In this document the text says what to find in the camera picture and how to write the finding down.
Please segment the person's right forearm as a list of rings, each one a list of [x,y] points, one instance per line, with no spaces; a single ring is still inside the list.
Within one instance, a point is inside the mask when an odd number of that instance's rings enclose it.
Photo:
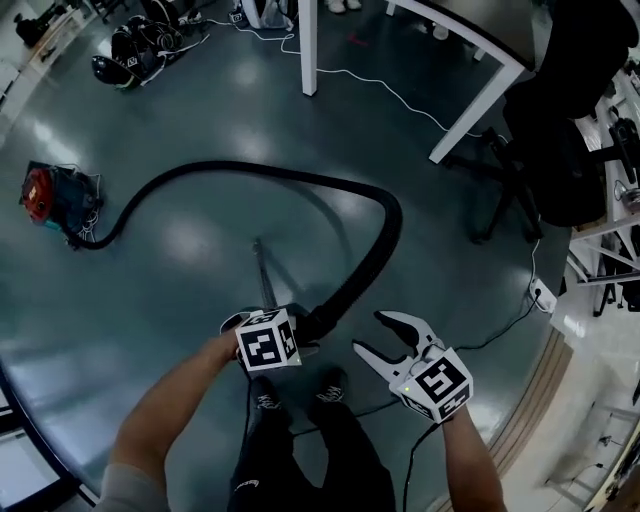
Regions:
[[[507,512],[496,466],[467,407],[442,427],[453,512]]]

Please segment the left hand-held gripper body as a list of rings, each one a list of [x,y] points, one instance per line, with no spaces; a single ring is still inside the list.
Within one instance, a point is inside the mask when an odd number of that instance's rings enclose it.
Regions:
[[[229,317],[220,333],[234,330],[249,372],[300,366],[300,352],[285,308],[241,311]]]

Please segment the person's left forearm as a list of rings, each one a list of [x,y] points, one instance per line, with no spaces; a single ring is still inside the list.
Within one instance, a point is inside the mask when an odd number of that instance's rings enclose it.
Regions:
[[[135,467],[165,488],[165,462],[172,445],[237,349],[235,332],[227,331],[166,373],[122,423],[110,462]]]

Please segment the person's right leg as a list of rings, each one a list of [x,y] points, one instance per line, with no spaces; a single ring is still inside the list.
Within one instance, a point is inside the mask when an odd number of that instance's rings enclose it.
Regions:
[[[352,411],[342,402],[317,400],[309,417],[328,451],[323,512],[396,512],[390,472]]]

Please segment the person's black shoe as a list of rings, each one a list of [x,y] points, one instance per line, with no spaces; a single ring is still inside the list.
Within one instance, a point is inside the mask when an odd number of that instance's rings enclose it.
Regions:
[[[273,383],[264,376],[256,377],[251,383],[251,400],[256,412],[271,417],[285,417],[279,395]]]
[[[339,367],[328,369],[321,378],[315,398],[325,404],[341,403],[346,394],[346,387],[346,372]]]

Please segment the red-topped canister vacuum cleaner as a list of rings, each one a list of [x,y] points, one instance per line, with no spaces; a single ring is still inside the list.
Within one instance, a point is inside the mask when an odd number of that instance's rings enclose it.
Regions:
[[[94,227],[104,204],[100,174],[85,174],[77,165],[53,165],[30,161],[21,188],[19,204],[31,221],[58,231],[73,249],[61,222],[84,241],[95,241]]]

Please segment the person's leg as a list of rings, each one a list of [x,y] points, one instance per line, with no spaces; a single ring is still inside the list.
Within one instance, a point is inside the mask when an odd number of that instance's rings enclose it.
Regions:
[[[230,482],[227,512],[303,512],[314,487],[293,455],[291,420],[257,417]]]
[[[390,472],[352,411],[342,402],[317,400],[309,417],[328,451],[323,512],[396,512]]]

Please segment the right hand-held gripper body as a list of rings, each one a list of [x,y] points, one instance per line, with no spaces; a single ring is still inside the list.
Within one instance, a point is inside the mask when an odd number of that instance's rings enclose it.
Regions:
[[[406,407],[443,423],[473,397],[473,378],[456,351],[448,348],[412,363],[397,391]]]

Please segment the low wooden bench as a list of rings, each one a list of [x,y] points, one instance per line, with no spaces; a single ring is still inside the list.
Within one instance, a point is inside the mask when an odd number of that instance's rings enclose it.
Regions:
[[[94,13],[84,14],[81,9],[68,10],[59,16],[30,51],[20,72],[32,71],[39,76],[44,76],[67,47],[95,18]]]

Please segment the person's left black shoe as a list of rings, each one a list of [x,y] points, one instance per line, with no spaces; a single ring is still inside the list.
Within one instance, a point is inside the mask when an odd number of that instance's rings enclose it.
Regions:
[[[251,383],[251,400],[256,412],[271,417],[285,417],[279,395],[273,383],[264,376],[256,377]]]

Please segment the person's left leg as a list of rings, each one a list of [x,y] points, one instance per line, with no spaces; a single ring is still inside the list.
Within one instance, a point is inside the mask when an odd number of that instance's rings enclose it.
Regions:
[[[227,512],[303,512],[314,487],[293,455],[291,420],[257,417],[230,482]]]

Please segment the person's right black shoe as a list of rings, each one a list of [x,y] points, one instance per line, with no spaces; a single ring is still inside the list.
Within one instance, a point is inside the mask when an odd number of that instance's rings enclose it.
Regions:
[[[346,387],[346,372],[339,367],[328,369],[321,378],[315,398],[325,404],[341,403],[346,394]]]

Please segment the white power strip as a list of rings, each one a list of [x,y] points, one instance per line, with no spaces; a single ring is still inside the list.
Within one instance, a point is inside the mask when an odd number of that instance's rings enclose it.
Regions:
[[[541,312],[546,314],[552,314],[554,312],[557,298],[540,278],[535,278],[532,281],[529,292],[534,305]]]

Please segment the silver vacuum wand tube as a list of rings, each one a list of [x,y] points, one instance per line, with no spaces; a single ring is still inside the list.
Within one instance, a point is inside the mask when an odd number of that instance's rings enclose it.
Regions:
[[[275,297],[271,280],[267,272],[263,245],[259,238],[256,238],[254,240],[252,248],[253,248],[253,254],[256,258],[256,262],[258,266],[260,291],[261,291],[262,300],[264,303],[264,308],[268,310],[277,309],[278,308],[277,300]]]

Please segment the black backpack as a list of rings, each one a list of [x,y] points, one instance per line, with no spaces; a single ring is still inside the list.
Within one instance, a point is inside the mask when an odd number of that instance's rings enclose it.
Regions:
[[[114,31],[111,58],[138,76],[149,75],[167,52],[183,44],[183,35],[169,24],[135,15]]]

